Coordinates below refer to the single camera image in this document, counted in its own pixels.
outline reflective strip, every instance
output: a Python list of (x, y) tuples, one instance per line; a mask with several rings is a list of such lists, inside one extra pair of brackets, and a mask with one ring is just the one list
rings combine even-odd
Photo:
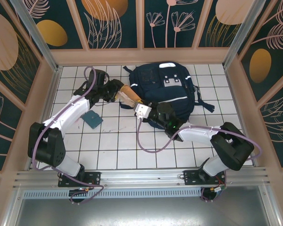
[(172, 102), (172, 101), (186, 99), (186, 98), (188, 98), (188, 97), (179, 97), (179, 98), (175, 98), (175, 99), (171, 99), (171, 100), (165, 100), (165, 101), (162, 101), (161, 103), (163, 103), (163, 102)]
[(164, 63), (159, 65), (159, 68), (165, 68), (165, 67), (176, 67), (176, 65), (174, 63)]

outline navy backpack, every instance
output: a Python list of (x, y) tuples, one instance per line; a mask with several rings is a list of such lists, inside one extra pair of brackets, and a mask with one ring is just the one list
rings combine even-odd
[[(133, 71), (124, 67), (130, 73), (131, 89), (142, 99), (153, 102), (170, 102), (176, 116), (188, 121), (195, 105), (201, 105), (210, 112), (214, 106), (204, 103), (200, 97), (199, 88), (193, 85), (189, 71), (175, 62), (152, 63), (136, 67)], [(198, 102), (195, 102), (197, 90)]]

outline decorative wallpaper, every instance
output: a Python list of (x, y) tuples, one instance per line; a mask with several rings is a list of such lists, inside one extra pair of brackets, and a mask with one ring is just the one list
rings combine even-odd
[(89, 48), (137, 48), (135, 0), (75, 0)]
[(238, 55), (240, 55), (241, 51), (243, 50), (243, 48), (244, 48), (246, 42), (248, 41), (249, 36), (253, 33), (254, 29), (256, 28), (256, 26), (257, 26), (259, 20), (261, 19), (262, 15), (264, 14), (264, 12), (265, 12), (267, 6), (269, 5), (269, 3), (270, 3), (270, 0), (266, 0), (266, 1), (265, 1), (264, 5), (263, 5), (263, 7), (262, 7), (262, 10), (261, 10), (261, 12), (260, 12), (260, 14), (259, 14), (259, 16), (257, 17), (255, 23), (254, 23), (253, 26), (251, 27), (249, 33), (248, 33), (247, 36), (245, 37), (245, 39), (244, 39), (242, 45), (240, 46), (240, 48), (239, 48), (239, 50), (238, 50)]
[(0, 81), (26, 102), (39, 60), (0, 4)]
[(279, 162), (283, 167), (283, 88), (260, 110)]
[(283, 0), (279, 0), (241, 60), (256, 97), (283, 76)]
[(229, 47), (254, 0), (213, 0), (199, 47)]
[(0, 170), (8, 154), (22, 111), (0, 92)]
[(50, 49), (82, 48), (66, 0), (23, 0)]
[(144, 47), (191, 47), (204, 1), (145, 0)]

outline white tile floor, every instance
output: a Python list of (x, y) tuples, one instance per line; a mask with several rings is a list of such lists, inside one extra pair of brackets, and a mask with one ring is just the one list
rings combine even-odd
[[(241, 129), (237, 111), (222, 65), (184, 65), (199, 85), (201, 97), (215, 106), (213, 113), (202, 106), (195, 106), (189, 122), (196, 125), (216, 126), (225, 121)], [(129, 73), (123, 66), (96, 66), (106, 71), (110, 79), (120, 79), (129, 84)], [(52, 113), (57, 113), (70, 99), (74, 90), (84, 82), (85, 67), (64, 67), (59, 81)], [(94, 106), (103, 123), (96, 129), (90, 128), (79, 119), (64, 137), (67, 155), (85, 166), (87, 170), (105, 169), (149, 169), (199, 167), (208, 157), (216, 155), (210, 146), (197, 142), (171, 142), (166, 150), (146, 153), (136, 143), (137, 120), (133, 110), (119, 107), (119, 103)], [(143, 123), (140, 133), (141, 144), (151, 150), (162, 148), (168, 137), (162, 130)]]

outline purple cable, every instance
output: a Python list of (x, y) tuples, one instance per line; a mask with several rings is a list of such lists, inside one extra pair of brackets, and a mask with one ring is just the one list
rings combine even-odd
[[(32, 161), (33, 161), (33, 168), (34, 168), (35, 170), (41, 171), (41, 170), (44, 170), (44, 169), (50, 167), (50, 166), (46, 166), (46, 167), (43, 167), (43, 168), (41, 168), (41, 169), (38, 169), (38, 168), (37, 168), (37, 165), (36, 165), (36, 152), (37, 152), (39, 143), (40, 143), (40, 141), (41, 141), (43, 135), (45, 134), (45, 132), (50, 128), (50, 126), (51, 126), (68, 108), (70, 108), (70, 106), (72, 106), (72, 104), (75, 104), (76, 102), (78, 102), (79, 100), (81, 100), (82, 98), (84, 98), (84, 97), (92, 90), (92, 88), (93, 88), (93, 86), (94, 86), (94, 84), (95, 84), (95, 80), (96, 80), (96, 71), (95, 71), (95, 69), (94, 69), (93, 67), (91, 67), (91, 66), (88, 66), (88, 67), (85, 68), (85, 70), (84, 70), (84, 77), (85, 77), (85, 79), (86, 79), (87, 81), (88, 81), (88, 79), (87, 79), (87, 77), (86, 77), (86, 71), (87, 71), (88, 68), (91, 68), (91, 69), (93, 70), (93, 73), (94, 73), (94, 79), (93, 79), (93, 82), (92, 82), (90, 88), (89, 88), (82, 96), (80, 96), (79, 98), (75, 99), (72, 103), (70, 103), (69, 105), (67, 105), (67, 106), (48, 124), (48, 126), (45, 127), (45, 129), (44, 129), (44, 130), (41, 132), (41, 134), (39, 135), (39, 137), (38, 137), (38, 139), (37, 139), (37, 141), (36, 141), (36, 144), (35, 144), (35, 146), (34, 146), (34, 148), (33, 148)], [(85, 200), (83, 200), (82, 202), (80, 202), (81, 204), (90, 201), (91, 199), (93, 199), (96, 195), (98, 195), (98, 194), (104, 189), (104, 186), (102, 186), (102, 185), (90, 185), (90, 184), (87, 184), (87, 183), (84, 183), (84, 182), (81, 182), (81, 181), (79, 181), (79, 180), (74, 179), (73, 177), (69, 176), (69, 175), (66, 174), (66, 173), (63, 173), (62, 171), (58, 170), (57, 168), (52, 167), (52, 169), (55, 170), (56, 172), (58, 172), (58, 173), (64, 175), (65, 177), (71, 179), (72, 181), (79, 183), (79, 184), (82, 184), (82, 185), (85, 185), (85, 186), (88, 186), (88, 187), (100, 187), (100, 188), (101, 188), (101, 189), (100, 189), (97, 193), (95, 193), (92, 197), (90, 197), (89, 199), (85, 199)], [(74, 194), (71, 196), (70, 200), (71, 200), (72, 203), (73, 203), (73, 201), (72, 201), (73, 196), (75, 196), (76, 194), (80, 194), (80, 193), (85, 193), (85, 192), (77, 192), (77, 193), (74, 193)]]
[(253, 140), (251, 140), (251, 139), (249, 139), (249, 138), (247, 138), (245, 136), (242, 136), (242, 135), (240, 135), (238, 133), (234, 133), (234, 132), (231, 132), (231, 131), (223, 130), (223, 129), (213, 128), (213, 127), (206, 127), (206, 126), (196, 126), (196, 125), (190, 125), (190, 126), (186, 126), (186, 127), (183, 127), (181, 129), (179, 129), (178, 131), (176, 131), (174, 133), (174, 135), (170, 138), (170, 140), (166, 143), (165, 146), (163, 146), (162, 148), (160, 148), (157, 151), (149, 151), (149, 150), (143, 148), (141, 143), (140, 143), (139, 133), (140, 133), (141, 125), (142, 125), (142, 120), (140, 119), (140, 123), (139, 123), (138, 128), (137, 128), (137, 143), (138, 143), (138, 146), (142, 150), (144, 150), (145, 152), (148, 152), (148, 153), (158, 153), (158, 152), (161, 152), (162, 150), (164, 150), (169, 145), (169, 143), (175, 138), (175, 136), (182, 130), (191, 129), (191, 128), (199, 128), (199, 129), (207, 129), (209, 131), (212, 130), (212, 131), (218, 131), (218, 132), (223, 132), (223, 133), (231, 134), (231, 135), (234, 135), (236, 137), (242, 138), (242, 139), (252, 143), (254, 146), (256, 146), (259, 149), (259, 153), (257, 155), (254, 155), (254, 156), (248, 158), (246, 161), (258, 158), (262, 154), (262, 148), (255, 141), (253, 141)]

